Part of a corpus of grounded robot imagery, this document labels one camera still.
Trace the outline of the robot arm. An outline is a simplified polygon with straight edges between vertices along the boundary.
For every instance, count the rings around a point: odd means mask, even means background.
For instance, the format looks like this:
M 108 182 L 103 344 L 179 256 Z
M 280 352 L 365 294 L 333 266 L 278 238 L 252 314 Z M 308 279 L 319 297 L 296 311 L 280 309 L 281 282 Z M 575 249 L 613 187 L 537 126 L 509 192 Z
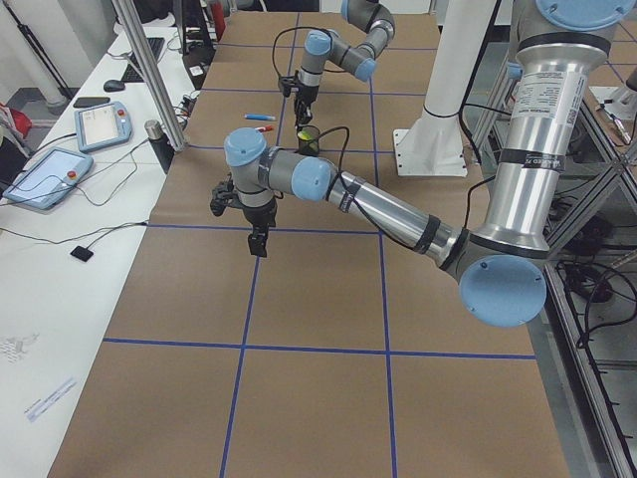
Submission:
M 512 65 L 522 74 L 484 221 L 475 229 L 443 222 L 440 212 L 460 202 L 467 174 L 459 129 L 462 105 L 499 5 L 449 4 L 421 117 L 394 134 L 396 167 L 426 213 L 340 163 L 268 145 L 250 127 L 224 141 L 228 177 L 210 208 L 235 208 L 251 223 L 250 252 L 266 255 L 276 224 L 277 197 L 328 202 L 358 216 L 403 248 L 430 257 L 458 284 L 464 307 L 495 327 L 516 327 L 542 310 L 543 235 L 590 74 L 609 57 L 617 25 L 632 1 L 517 1 L 511 22 Z
M 343 1 L 340 13 L 348 24 L 364 32 L 366 37 L 359 45 L 352 46 L 334 30 L 310 30 L 300 68 L 293 77 L 280 82 L 282 88 L 295 90 L 297 129 L 312 121 L 312 104 L 318 97 L 320 80 L 328 62 L 367 82 L 376 69 L 376 60 L 394 38 L 393 15 L 377 1 Z

